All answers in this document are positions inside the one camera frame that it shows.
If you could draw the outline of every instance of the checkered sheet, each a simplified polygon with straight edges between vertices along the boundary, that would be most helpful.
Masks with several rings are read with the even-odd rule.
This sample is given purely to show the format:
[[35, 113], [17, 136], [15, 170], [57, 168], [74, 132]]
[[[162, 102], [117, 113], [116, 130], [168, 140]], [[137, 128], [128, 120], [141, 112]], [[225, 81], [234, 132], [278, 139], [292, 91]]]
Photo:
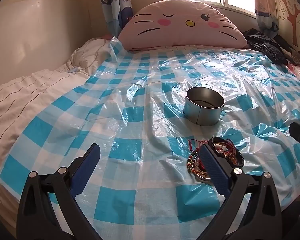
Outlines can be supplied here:
[[[97, 143], [101, 159], [76, 201], [104, 240], [196, 239], [224, 197], [188, 173], [187, 140], [212, 136], [235, 143], [246, 173], [272, 174], [282, 208], [300, 194], [300, 145], [288, 132], [300, 122], [300, 81], [284, 67], [252, 50], [187, 46], [132, 53], [117, 39], [109, 46], [94, 75], [39, 113], [13, 145], [0, 182], [16, 198], [30, 171], [54, 173]], [[184, 117], [186, 91], [194, 86], [224, 96], [215, 126]]]

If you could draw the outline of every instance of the closed eye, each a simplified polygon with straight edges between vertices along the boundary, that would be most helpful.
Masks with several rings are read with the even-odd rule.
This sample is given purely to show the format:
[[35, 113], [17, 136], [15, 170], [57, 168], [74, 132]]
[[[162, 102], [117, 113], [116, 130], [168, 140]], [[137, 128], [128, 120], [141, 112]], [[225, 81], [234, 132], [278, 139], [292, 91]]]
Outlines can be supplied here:
[[165, 14], [163, 14], [165, 17], [172, 17], [172, 16], [174, 16], [175, 15], [175, 13], [174, 14], [172, 14], [172, 15], [165, 15]]

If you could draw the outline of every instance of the metal screw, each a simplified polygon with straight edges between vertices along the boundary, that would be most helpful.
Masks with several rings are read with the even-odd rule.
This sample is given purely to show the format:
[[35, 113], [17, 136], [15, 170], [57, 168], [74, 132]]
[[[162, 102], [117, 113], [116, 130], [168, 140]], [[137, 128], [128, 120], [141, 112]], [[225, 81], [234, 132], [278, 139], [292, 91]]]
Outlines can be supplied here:
[[271, 174], [269, 172], [265, 172], [263, 176], [265, 176], [267, 179], [271, 178]]
[[240, 175], [242, 173], [242, 170], [239, 169], [239, 168], [235, 168], [234, 170], [234, 173], [237, 174], [237, 175]]
[[35, 171], [31, 171], [31, 172], [29, 173], [29, 177], [30, 177], [30, 178], [34, 178], [36, 175], [37, 175], [37, 173], [36, 173]]
[[60, 174], [64, 174], [64, 173], [67, 172], [67, 168], [62, 167], [62, 168], [60, 168], [60, 169], [58, 170], [58, 172], [59, 172]]

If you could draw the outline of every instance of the metal tin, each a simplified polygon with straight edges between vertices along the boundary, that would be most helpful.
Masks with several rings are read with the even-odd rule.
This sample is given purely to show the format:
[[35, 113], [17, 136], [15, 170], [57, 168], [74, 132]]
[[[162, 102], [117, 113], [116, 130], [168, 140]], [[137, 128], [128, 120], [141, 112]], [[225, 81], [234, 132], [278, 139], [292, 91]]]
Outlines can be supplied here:
[[210, 126], [219, 119], [225, 100], [218, 92], [204, 87], [190, 88], [186, 93], [183, 112], [193, 123]]

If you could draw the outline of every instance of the pink pillow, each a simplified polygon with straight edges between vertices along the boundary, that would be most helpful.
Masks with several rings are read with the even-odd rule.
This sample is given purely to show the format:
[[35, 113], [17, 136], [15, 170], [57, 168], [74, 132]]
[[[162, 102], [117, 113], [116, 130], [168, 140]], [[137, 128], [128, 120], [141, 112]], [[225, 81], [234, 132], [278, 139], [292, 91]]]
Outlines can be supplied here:
[[141, 9], [118, 39], [127, 50], [206, 45], [242, 49], [247, 41], [215, 8], [192, 0], [164, 0]]

